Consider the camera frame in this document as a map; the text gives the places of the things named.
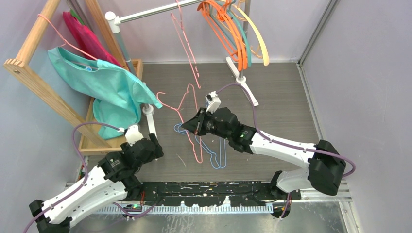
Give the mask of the teal plastic hanger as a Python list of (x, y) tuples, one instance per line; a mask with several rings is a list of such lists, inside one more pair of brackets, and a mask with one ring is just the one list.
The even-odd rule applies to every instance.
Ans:
[(219, 18), (217, 25), (225, 41), (222, 44), (229, 57), (238, 63), (237, 70), (242, 71), (251, 65), (251, 53), (246, 31), (241, 21), (231, 12), (236, 3), (237, 0), (226, 0), (222, 4), (222, 9), (225, 10), (225, 13), (222, 16), (217, 13), (216, 16)]

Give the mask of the beige plastic hanger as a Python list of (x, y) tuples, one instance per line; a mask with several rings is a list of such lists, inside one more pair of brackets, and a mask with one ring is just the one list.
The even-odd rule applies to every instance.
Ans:
[(258, 46), (256, 49), (253, 49), (253, 46), (249, 46), (250, 53), (255, 56), (256, 58), (260, 59), (263, 61), (264, 66), (268, 66), (270, 64), (270, 57), (269, 53), (267, 50), (267, 46), (265, 44), (265, 41), (259, 31), (259, 29), (256, 27), (254, 22), (250, 19), (249, 14), (246, 12), (247, 10), (247, 1), (246, 0), (238, 0), (236, 5), (234, 6), (236, 11), (240, 13), (238, 15), (235, 13), (233, 10), (231, 12), (234, 14), (234, 16), (241, 22), (243, 22), (244, 26), (251, 26), (253, 33), (255, 34), (257, 41), (258, 41)]

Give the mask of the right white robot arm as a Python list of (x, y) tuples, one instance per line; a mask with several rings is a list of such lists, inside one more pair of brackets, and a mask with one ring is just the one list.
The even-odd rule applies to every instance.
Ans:
[(297, 170), (275, 173), (269, 187), (275, 199), (305, 188), (314, 188), (329, 196), (338, 193), (346, 162), (328, 141), (319, 140), (313, 144), (275, 137), (240, 123), (226, 107), (214, 113), (200, 108), (182, 128), (197, 136), (209, 133), (224, 138), (238, 152), (266, 155), (298, 166)]

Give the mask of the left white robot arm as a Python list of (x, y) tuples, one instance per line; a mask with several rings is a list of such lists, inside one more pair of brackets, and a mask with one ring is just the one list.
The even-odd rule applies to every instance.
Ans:
[(34, 200), (29, 208), (40, 233), (68, 233), (86, 216), (124, 199), (137, 200), (142, 183), (136, 173), (164, 155), (155, 133), (140, 133), (108, 153), (91, 171), (71, 187), (46, 200)]

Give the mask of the wooden tray base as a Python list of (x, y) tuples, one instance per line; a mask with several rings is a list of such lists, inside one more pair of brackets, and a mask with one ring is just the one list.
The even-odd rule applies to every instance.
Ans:
[[(142, 80), (143, 74), (143, 61), (141, 59), (132, 59), (132, 64), (136, 69), (136, 74), (139, 79)], [(94, 98), (91, 98), (89, 108), (86, 115), (86, 122), (96, 122), (96, 119), (93, 114), (93, 102)], [(101, 128), (101, 125), (89, 125), (92, 130), (98, 132)], [(124, 135), (119, 137), (111, 138), (105, 141), (108, 145), (104, 147), (96, 146), (90, 139), (81, 135), (78, 149), (82, 155), (85, 156), (98, 156), (106, 155), (109, 152), (121, 150), (121, 144), (126, 142)]]

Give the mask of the teal shirt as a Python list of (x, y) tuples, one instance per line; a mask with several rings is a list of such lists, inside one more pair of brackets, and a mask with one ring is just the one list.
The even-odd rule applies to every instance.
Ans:
[(88, 60), (63, 47), (48, 51), (49, 59), (60, 77), (75, 91), (93, 97), (93, 114), (103, 126), (103, 139), (120, 136), (109, 128), (127, 128), (141, 119), (142, 104), (161, 108), (155, 94), (128, 70), (104, 60)]

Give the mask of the magenta garment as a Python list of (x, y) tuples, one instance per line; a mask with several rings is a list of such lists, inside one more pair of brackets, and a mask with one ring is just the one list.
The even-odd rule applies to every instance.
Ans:
[(63, 12), (62, 16), (68, 30), (82, 51), (92, 55), (96, 59), (107, 61), (121, 67), (121, 64), (106, 51), (94, 32), (87, 26), (82, 25), (70, 12)]

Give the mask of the metal clothes rack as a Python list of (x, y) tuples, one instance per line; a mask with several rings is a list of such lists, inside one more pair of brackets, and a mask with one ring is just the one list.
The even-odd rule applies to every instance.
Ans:
[[(200, 10), (203, 16), (205, 17), (207, 22), (210, 23), (210, 26), (214, 30), (214, 33), (220, 38), (221, 43), (225, 41), (224, 41), (224, 37), (222, 36), (221, 30), (219, 26), (217, 25), (219, 18), (216, 16), (216, 14), (219, 13), (222, 16), (223, 13), (225, 13), (225, 10), (222, 9), (223, 3), (225, 3), (225, 0), (183, 0), (183, 1), (180, 1), (181, 9), (183, 7), (190, 6), (190, 5), (195, 5), (195, 4), (200, 5)], [(127, 47), (121, 35), (120, 25), (126, 22), (130, 22), (130, 21), (148, 17), (148, 16), (153, 16), (153, 15), (160, 14), (163, 12), (171, 12), (174, 9), (177, 9), (176, 3), (145, 10), (143, 12), (139, 12), (139, 13), (135, 13), (135, 14), (128, 15), (128, 16), (123, 16), (123, 17), (116, 15), (112, 11), (108, 11), (105, 13), (104, 18), (107, 21), (110, 31), (113, 34), (120, 48), (120, 53), (123, 56), (124, 60), (126, 61), (127, 67), (129, 68), (130, 71), (134, 71), (135, 69), (132, 66), (131, 58), (129, 56)], [(232, 9), (235, 13), (240, 15), (240, 13), (236, 11), (234, 6)], [(250, 3), (247, 1), (246, 12), (249, 14), (249, 11), (250, 11)], [(245, 29), (247, 36), (248, 36), (248, 27), (249, 26), (243, 25), (243, 28)], [(236, 84), (239, 84), (243, 88), (243, 91), (248, 97), (250, 103), (254, 107), (258, 106), (259, 102), (254, 96), (254, 94), (252, 93), (252, 91), (250, 90), (246, 82), (246, 77), (244, 76), (244, 70), (246, 69), (242, 71), (238, 71), (237, 70), (238, 63), (235, 62), (233, 59), (231, 59), (229, 56), (226, 58), (226, 63), (229, 66), (232, 74), (235, 76)]]

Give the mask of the wooden clothes rack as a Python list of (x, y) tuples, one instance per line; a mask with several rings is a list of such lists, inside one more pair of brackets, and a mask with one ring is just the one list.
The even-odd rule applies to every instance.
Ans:
[[(35, 10), (35, 13), (40, 13), (51, 20), (60, 3), (59, 0), (47, 0), (42, 10)], [(81, 117), (29, 66), (48, 26), (49, 24), (46, 20), (41, 17), (33, 21), (33, 26), (16, 57), (7, 59), (3, 66), (70, 125), (75, 127), (80, 123), (85, 123), (86, 117)], [(90, 126), (80, 127), (79, 132), (90, 139), (96, 146), (104, 147), (108, 145)]]

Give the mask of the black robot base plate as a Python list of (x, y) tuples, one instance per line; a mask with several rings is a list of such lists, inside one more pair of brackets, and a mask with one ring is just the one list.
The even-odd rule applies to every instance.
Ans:
[(261, 214), (287, 217), (300, 190), (285, 194), (273, 182), (144, 182), (116, 207), (125, 218), (146, 214)]

